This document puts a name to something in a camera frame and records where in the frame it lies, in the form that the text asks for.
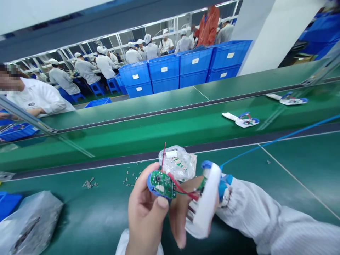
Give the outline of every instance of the blue cable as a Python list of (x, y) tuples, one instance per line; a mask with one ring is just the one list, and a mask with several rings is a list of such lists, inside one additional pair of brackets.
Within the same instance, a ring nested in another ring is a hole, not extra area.
[(237, 159), (237, 158), (239, 158), (239, 157), (241, 157), (241, 156), (243, 156), (243, 155), (245, 155), (245, 154), (247, 154), (247, 153), (249, 153), (249, 152), (255, 151), (255, 150), (260, 149), (260, 148), (263, 148), (263, 147), (265, 147), (265, 146), (267, 146), (267, 145), (270, 145), (270, 144), (273, 144), (273, 143), (275, 143), (275, 142), (277, 142), (277, 141), (279, 141), (279, 140), (282, 140), (282, 139), (291, 137), (291, 136), (293, 136), (293, 135), (296, 135), (296, 134), (298, 134), (298, 133), (301, 133), (301, 132), (303, 132), (303, 131), (306, 131), (307, 129), (311, 129), (311, 128), (313, 128), (313, 127), (316, 127), (316, 126), (321, 125), (321, 124), (325, 124), (325, 123), (327, 123), (327, 122), (330, 122), (330, 121), (335, 120), (335, 119), (338, 119), (338, 118), (340, 118), (340, 114), (339, 114), (339, 115), (336, 115), (336, 116), (334, 116), (334, 117), (331, 117), (331, 118), (329, 118), (329, 119), (325, 119), (325, 120), (323, 120), (323, 121), (320, 121), (320, 122), (318, 122), (318, 123), (315, 123), (315, 124), (313, 124), (313, 125), (310, 125), (310, 126), (308, 126), (308, 127), (305, 127), (305, 128), (303, 128), (303, 129), (300, 129), (300, 130), (298, 130), (298, 131), (295, 131), (295, 132), (293, 132), (293, 133), (290, 133), (290, 134), (288, 134), (288, 135), (282, 136), (282, 137), (280, 137), (280, 138), (278, 138), (278, 139), (276, 139), (276, 140), (274, 140), (274, 141), (271, 141), (271, 142), (266, 143), (266, 144), (264, 144), (264, 145), (260, 145), (259, 147), (255, 147), (255, 148), (253, 148), (253, 149), (250, 149), (249, 151), (246, 151), (246, 152), (244, 152), (244, 153), (242, 153), (242, 154), (239, 154), (238, 156), (236, 156), (236, 157), (234, 157), (234, 158), (232, 158), (232, 159), (229, 159), (228, 161), (224, 162), (224, 163), (220, 166), (220, 169), (222, 170), (222, 169), (223, 169), (223, 166), (224, 166), (225, 164), (227, 164), (227, 163), (229, 163), (230, 161), (233, 161), (234, 159)]

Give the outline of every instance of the fingernail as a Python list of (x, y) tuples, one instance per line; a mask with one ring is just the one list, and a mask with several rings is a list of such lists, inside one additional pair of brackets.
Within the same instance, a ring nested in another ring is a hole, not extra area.
[(169, 206), (168, 200), (166, 198), (164, 198), (164, 197), (158, 197), (157, 198), (157, 203), (162, 208), (167, 208)]

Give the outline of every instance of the white wall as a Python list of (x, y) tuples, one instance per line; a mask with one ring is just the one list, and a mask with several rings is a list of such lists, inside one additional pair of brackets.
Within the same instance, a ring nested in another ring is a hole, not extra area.
[(1, 1), (0, 35), (100, 5), (111, 0)]
[(242, 4), (232, 40), (254, 42), (238, 75), (277, 68), (325, 0), (276, 0), (272, 3), (256, 0)]

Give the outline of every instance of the orange garment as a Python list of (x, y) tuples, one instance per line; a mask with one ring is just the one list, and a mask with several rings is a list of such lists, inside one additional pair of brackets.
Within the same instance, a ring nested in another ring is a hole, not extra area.
[(208, 18), (206, 19), (206, 22), (204, 22), (205, 15), (207, 15), (207, 13), (203, 15), (201, 23), (199, 24), (199, 29), (195, 31), (195, 35), (196, 37), (198, 37), (197, 46), (200, 45), (209, 46), (213, 45), (215, 42), (220, 11), (214, 5), (211, 8)]

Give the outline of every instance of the green circuit board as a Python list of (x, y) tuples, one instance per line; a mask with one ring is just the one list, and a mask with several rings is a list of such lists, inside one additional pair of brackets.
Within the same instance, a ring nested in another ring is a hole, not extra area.
[(150, 183), (153, 186), (153, 189), (162, 196), (169, 199), (176, 198), (175, 184), (166, 173), (153, 171), (151, 173)]

